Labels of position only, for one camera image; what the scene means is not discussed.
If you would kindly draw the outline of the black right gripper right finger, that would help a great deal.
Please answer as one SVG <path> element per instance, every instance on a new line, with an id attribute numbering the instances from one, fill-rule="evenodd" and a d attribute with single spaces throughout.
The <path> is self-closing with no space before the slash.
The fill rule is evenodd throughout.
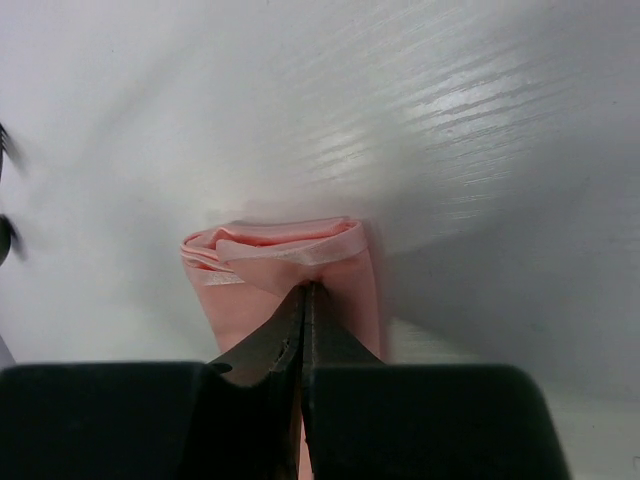
<path id="1" fill-rule="evenodd" d="M 303 418 L 318 479 L 566 479 L 544 396 L 508 365 L 389 365 L 305 290 Z"/>

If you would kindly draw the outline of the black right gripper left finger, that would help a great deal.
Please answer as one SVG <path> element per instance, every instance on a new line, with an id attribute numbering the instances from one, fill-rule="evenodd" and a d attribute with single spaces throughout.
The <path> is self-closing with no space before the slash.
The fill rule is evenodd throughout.
<path id="1" fill-rule="evenodd" d="M 294 479 L 305 292 L 208 362 L 1 374 L 5 479 Z"/>

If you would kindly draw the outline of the pink satin napkin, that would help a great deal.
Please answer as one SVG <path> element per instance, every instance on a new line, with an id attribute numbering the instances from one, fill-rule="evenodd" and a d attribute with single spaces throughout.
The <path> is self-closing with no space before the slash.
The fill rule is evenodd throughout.
<path id="1" fill-rule="evenodd" d="M 221 353 L 171 372 L 191 414 L 178 477 L 402 478 L 363 224 L 225 225 L 181 256 Z"/>

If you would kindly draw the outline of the black fork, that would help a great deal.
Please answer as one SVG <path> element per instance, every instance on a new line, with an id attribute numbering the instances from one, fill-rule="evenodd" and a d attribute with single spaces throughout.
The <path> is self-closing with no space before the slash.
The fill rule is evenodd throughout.
<path id="1" fill-rule="evenodd" d="M 1 162 L 5 158 L 17 168 L 21 173 L 26 172 L 25 157 L 14 139 L 9 135 L 3 124 L 0 124 L 1 131 Z"/>

